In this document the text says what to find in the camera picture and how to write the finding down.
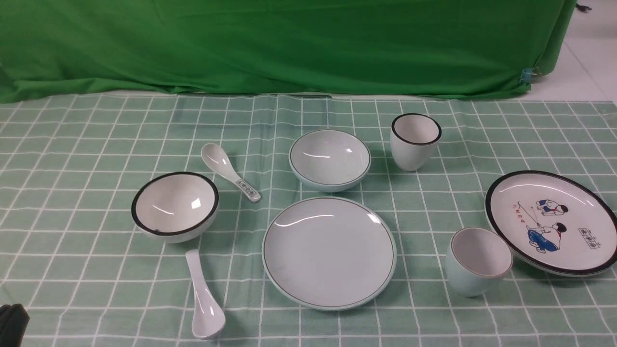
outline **cup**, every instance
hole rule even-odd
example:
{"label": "cup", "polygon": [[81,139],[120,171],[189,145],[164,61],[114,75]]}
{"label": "cup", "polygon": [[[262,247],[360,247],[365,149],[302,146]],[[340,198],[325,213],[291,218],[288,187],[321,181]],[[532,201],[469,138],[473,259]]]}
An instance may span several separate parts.
{"label": "cup", "polygon": [[396,165],[403,171],[418,170],[435,152],[441,127],[432,118],[406,113],[392,121],[390,149]]}
{"label": "cup", "polygon": [[512,268],[512,262],[510,248],[496,233],[464,228],[450,241],[445,274],[448,285],[469,298],[498,284]]}

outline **black-rimmed plate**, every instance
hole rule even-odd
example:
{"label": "black-rimmed plate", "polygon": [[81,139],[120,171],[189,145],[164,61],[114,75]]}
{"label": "black-rimmed plate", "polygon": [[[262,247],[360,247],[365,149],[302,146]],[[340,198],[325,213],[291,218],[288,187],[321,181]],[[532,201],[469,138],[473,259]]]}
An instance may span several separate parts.
{"label": "black-rimmed plate", "polygon": [[589,276],[617,261],[617,218],[590,190],[565,177],[518,171],[486,195],[494,230],[531,265],[564,276]]}

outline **ceramic spoon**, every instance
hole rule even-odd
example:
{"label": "ceramic spoon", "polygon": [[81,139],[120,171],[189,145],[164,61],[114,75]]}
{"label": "ceramic spoon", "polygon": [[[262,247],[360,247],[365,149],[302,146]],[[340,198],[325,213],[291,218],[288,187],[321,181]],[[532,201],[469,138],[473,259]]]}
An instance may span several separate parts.
{"label": "ceramic spoon", "polygon": [[193,290],[195,291],[195,311],[193,312],[193,335],[205,340],[218,334],[225,326],[225,313],[214,300],[205,283],[201,270],[199,251],[192,249],[186,252],[186,262],[191,271]]}
{"label": "ceramic spoon", "polygon": [[252,203],[256,203],[262,199],[261,194],[246,183],[233,169],[227,153],[221,148],[221,146],[215,143],[207,143],[201,149],[201,159],[205,164],[214,171],[216,174],[221,175],[229,182],[236,185],[246,195]]}

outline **white bowl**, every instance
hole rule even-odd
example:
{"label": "white bowl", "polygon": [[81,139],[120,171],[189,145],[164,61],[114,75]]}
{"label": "white bowl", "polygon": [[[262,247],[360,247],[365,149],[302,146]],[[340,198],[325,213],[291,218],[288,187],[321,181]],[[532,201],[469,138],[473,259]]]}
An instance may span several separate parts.
{"label": "white bowl", "polygon": [[349,133],[317,130],[294,142],[289,165],[308,188],[334,193],[360,183],[371,166],[371,154]]}
{"label": "white bowl", "polygon": [[131,206],[135,224],[167,243],[201,235],[214,221],[218,190],[207,177],[192,172],[159,176],[141,188]]}

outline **black object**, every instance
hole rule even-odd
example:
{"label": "black object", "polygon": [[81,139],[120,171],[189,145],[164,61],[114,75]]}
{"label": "black object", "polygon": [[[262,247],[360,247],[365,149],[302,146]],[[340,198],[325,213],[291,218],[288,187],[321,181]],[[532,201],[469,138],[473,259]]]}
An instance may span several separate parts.
{"label": "black object", "polygon": [[587,13],[587,11],[591,10],[591,7],[585,6],[585,5],[576,4],[576,9],[581,11],[581,12]]}
{"label": "black object", "polygon": [[0,346],[19,347],[30,316],[21,304],[0,307]]}

